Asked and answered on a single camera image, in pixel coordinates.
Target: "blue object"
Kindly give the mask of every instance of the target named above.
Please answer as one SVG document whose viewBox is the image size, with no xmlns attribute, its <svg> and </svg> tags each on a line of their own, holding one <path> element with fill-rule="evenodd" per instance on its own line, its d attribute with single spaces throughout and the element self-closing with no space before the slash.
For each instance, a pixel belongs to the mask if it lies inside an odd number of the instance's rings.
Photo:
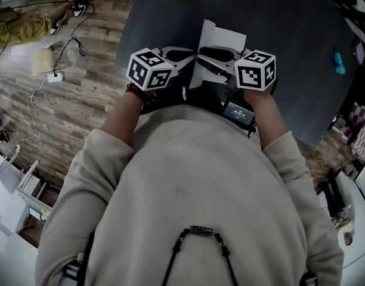
<svg viewBox="0 0 365 286">
<path fill-rule="evenodd" d="M 340 53 L 335 52 L 333 59 L 335 60 L 335 71 L 341 75 L 345 74 L 345 67 L 343 65 L 343 59 Z"/>
</svg>

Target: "desk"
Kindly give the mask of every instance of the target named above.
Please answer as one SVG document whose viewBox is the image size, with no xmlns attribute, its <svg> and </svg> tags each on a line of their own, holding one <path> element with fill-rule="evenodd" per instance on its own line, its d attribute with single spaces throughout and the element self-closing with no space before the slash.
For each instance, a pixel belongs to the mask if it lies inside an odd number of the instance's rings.
<svg viewBox="0 0 365 286">
<path fill-rule="evenodd" d="M 197 49 L 203 19 L 244 33 L 246 47 L 276 55 L 274 94 L 293 134 L 314 146 L 341 106 L 357 68 L 355 36 L 329 0 L 135 0 L 120 42 L 118 67 L 145 47 Z M 335 73 L 341 53 L 346 75 Z"/>
</svg>

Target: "checkered cloth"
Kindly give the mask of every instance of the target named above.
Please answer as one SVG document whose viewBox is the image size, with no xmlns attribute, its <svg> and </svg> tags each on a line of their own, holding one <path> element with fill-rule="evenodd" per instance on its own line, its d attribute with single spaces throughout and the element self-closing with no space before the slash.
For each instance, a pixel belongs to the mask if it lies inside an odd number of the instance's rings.
<svg viewBox="0 0 365 286">
<path fill-rule="evenodd" d="M 352 143 L 352 152 L 361 161 L 365 161 L 365 106 L 355 103 L 349 118 L 355 125 L 358 125 L 359 123 L 362 125 L 356 140 Z M 341 132 L 343 134 L 343 139 L 346 141 L 352 135 L 351 129 L 346 126 L 342 128 Z"/>
</svg>

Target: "power strip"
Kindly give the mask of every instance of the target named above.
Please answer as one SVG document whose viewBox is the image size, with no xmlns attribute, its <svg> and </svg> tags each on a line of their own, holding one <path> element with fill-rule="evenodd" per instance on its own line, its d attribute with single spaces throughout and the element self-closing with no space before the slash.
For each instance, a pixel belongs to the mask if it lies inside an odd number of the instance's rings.
<svg viewBox="0 0 365 286">
<path fill-rule="evenodd" d="M 47 81 L 49 83 L 61 82 L 62 80 L 63 80 L 62 72 L 57 72 L 56 74 L 51 73 L 51 74 L 48 74 L 48 76 L 47 76 Z"/>
</svg>

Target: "red bracelet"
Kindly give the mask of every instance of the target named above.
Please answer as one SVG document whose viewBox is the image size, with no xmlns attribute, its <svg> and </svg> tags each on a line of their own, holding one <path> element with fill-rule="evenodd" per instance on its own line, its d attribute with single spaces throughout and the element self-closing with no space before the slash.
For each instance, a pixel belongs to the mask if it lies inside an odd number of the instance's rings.
<svg viewBox="0 0 365 286">
<path fill-rule="evenodd" d="M 127 85 L 126 92 L 132 92 L 134 95 L 136 95 L 139 99 L 143 101 L 143 103 L 147 104 L 150 102 L 150 98 L 145 94 L 143 90 L 141 90 L 137 85 L 134 83 Z"/>
</svg>

